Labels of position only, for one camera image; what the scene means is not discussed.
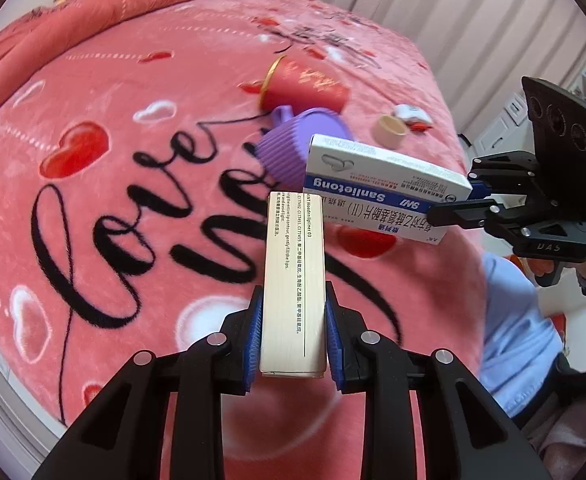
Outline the white blue Sanlietong box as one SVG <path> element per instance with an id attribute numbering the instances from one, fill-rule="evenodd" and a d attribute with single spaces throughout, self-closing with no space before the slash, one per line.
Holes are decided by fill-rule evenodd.
<path id="1" fill-rule="evenodd" d="M 376 146 L 316 134 L 304 191 L 322 197 L 326 222 L 437 245 L 447 230 L 427 211 L 467 200 L 468 179 L 456 171 Z"/>

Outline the beige cardboard box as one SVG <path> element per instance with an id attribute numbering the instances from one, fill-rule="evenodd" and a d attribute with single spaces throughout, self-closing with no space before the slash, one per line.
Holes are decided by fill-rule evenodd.
<path id="1" fill-rule="evenodd" d="M 320 378 L 326 368 L 322 200 L 272 192 L 259 369 L 265 376 Z"/>

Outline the white desk cabinet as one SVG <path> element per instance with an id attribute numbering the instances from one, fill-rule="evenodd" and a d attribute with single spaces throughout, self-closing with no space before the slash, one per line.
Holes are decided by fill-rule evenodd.
<path id="1" fill-rule="evenodd" d="M 480 156 L 512 151 L 534 151 L 532 123 L 522 91 L 515 92 L 479 137 L 466 149 L 471 162 Z"/>

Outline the white plush toy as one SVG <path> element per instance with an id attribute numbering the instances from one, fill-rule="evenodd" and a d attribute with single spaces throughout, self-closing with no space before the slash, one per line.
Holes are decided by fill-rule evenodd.
<path id="1" fill-rule="evenodd" d="M 425 132 L 434 126 L 433 119 L 423 108 L 410 104 L 397 104 L 392 115 L 401 120 L 410 130 Z"/>

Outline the grey coat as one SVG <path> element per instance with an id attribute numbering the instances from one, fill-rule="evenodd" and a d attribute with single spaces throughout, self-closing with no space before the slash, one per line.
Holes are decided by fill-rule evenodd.
<path id="1" fill-rule="evenodd" d="M 553 479 L 586 479 L 586 372 L 558 356 L 515 422 Z"/>

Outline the light blue trousers leg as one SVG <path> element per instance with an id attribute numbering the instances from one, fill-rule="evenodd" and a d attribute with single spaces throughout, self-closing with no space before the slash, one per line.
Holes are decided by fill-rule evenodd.
<path id="1" fill-rule="evenodd" d="M 532 402 L 563 346 L 524 273 L 490 252 L 482 262 L 487 304 L 479 382 L 513 417 Z"/>

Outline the purple ribbed cup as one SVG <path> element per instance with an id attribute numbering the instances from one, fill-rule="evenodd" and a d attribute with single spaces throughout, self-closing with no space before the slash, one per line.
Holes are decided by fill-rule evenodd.
<path id="1" fill-rule="evenodd" d="M 287 190 L 303 188 L 309 146 L 316 133 L 354 140 L 343 119 L 327 108 L 310 108 L 295 115 L 290 105 L 281 105 L 270 118 L 272 128 L 259 140 L 255 153 L 261 166 Z"/>

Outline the red paper cup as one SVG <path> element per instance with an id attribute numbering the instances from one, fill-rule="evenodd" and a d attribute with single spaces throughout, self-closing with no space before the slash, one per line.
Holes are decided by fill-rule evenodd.
<path id="1" fill-rule="evenodd" d="M 287 105 L 294 114 L 314 107 L 340 114 L 350 96 L 351 90 L 331 68 L 284 54 L 269 66 L 258 103 L 264 112 Z"/>

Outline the pink love blanket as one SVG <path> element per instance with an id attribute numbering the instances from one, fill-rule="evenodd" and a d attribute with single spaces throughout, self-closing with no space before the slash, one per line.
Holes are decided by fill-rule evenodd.
<path id="1" fill-rule="evenodd" d="M 0 107 L 0 352 L 69 425 L 140 349 L 187 349 L 245 308 L 263 279 L 267 197 L 254 156 L 270 129 L 245 90 L 287 57 L 351 90 L 355 138 L 394 104 L 433 130 L 401 151 L 463 172 L 434 75 L 409 39 L 313 0 L 195 0 L 66 49 Z M 474 373 L 485 285 L 476 236 L 437 246 L 325 228 L 341 304 L 412 351 Z M 329 374 L 259 378 L 223 398 L 227 479 L 358 479 L 363 397 Z"/>

